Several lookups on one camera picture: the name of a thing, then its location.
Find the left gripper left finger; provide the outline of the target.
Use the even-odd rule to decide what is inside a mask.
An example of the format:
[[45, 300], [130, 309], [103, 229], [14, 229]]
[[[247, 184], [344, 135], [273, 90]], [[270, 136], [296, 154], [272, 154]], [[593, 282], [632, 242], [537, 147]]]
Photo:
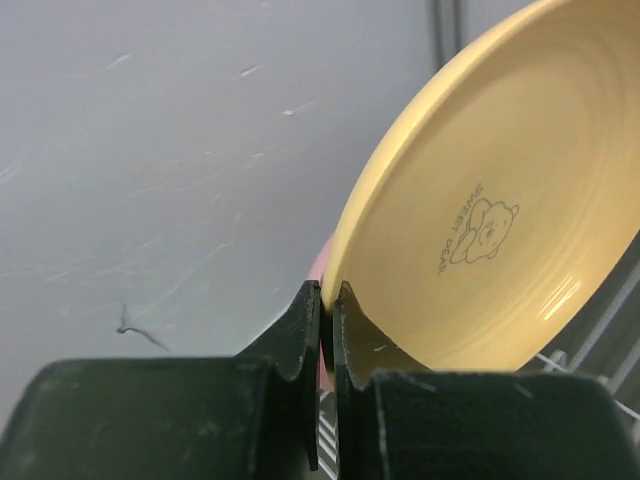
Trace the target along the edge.
[[305, 479], [319, 465], [315, 281], [232, 357], [74, 359], [29, 383], [5, 479]]

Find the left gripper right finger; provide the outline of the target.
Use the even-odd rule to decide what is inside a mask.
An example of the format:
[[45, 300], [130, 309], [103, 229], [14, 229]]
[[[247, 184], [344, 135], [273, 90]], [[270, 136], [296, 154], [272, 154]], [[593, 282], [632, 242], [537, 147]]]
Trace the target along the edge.
[[343, 479], [635, 479], [614, 400], [567, 374], [425, 370], [343, 284], [332, 308]]

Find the yellow plate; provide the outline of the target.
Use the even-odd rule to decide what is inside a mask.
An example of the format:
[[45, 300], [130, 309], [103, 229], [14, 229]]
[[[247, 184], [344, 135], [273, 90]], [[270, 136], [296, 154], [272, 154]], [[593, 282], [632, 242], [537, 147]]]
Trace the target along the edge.
[[514, 371], [639, 229], [639, 5], [537, 1], [465, 47], [363, 169], [321, 288], [433, 370]]

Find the pink plate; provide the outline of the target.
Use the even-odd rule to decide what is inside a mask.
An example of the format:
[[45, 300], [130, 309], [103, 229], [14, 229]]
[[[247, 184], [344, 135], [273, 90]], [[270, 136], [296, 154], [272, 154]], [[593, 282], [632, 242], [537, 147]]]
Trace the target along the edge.
[[[333, 236], [330, 236], [325, 242], [318, 256], [316, 257], [308, 275], [309, 280], [317, 280], [319, 282], [322, 282], [332, 241]], [[319, 350], [319, 385], [320, 388], [324, 391], [331, 391], [333, 389], [332, 380], [326, 370], [324, 353], [322, 349]]]

